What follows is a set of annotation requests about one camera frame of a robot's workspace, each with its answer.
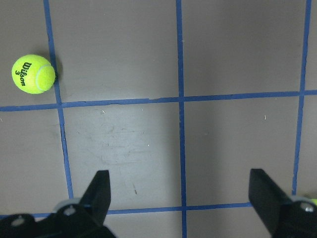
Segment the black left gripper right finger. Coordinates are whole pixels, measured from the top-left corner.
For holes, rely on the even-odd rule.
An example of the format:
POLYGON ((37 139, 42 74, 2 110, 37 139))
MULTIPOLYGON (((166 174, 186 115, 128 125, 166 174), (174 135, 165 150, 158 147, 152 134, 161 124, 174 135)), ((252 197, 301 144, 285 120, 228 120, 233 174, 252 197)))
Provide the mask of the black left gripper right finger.
POLYGON ((263 169, 251 169, 249 201, 272 238, 315 238, 317 206, 287 195, 263 169))

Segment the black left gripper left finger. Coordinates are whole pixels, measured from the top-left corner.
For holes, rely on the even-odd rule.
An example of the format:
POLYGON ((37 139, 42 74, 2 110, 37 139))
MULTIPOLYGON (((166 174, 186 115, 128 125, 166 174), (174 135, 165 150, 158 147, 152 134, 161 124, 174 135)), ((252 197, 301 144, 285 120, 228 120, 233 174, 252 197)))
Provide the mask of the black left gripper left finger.
POLYGON ((2 238, 114 238, 104 225, 111 203, 109 171, 97 171, 80 199, 70 199, 46 218, 36 221, 28 213, 0 221, 2 238))

